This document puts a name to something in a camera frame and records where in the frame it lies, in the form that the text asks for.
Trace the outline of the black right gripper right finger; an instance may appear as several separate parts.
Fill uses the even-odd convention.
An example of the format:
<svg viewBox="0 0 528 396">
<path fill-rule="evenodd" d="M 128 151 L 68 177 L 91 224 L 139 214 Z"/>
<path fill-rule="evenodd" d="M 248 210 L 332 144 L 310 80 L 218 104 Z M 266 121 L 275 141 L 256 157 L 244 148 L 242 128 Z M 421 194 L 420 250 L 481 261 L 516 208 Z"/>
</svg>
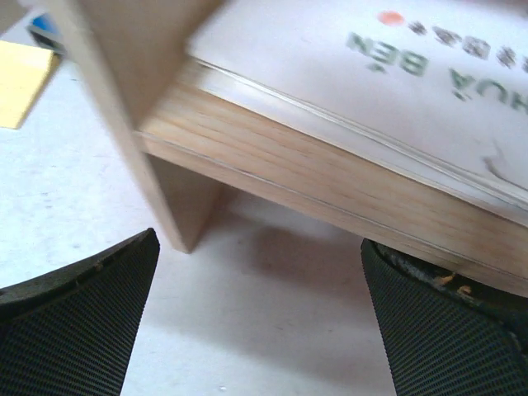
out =
<svg viewBox="0 0 528 396">
<path fill-rule="evenodd" d="M 527 300 L 366 239 L 361 262 L 398 395 L 525 395 Z"/>
</svg>

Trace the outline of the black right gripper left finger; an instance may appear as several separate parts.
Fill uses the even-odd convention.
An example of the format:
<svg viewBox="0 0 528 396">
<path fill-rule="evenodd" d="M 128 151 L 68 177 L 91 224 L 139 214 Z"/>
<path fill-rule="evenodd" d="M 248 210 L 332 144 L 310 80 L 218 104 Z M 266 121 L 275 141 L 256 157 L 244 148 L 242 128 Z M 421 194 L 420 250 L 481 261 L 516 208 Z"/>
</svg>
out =
<svg viewBox="0 0 528 396">
<path fill-rule="evenodd" d="M 1 290 L 3 395 L 118 395 L 160 245 L 145 229 Z"/>
</svg>

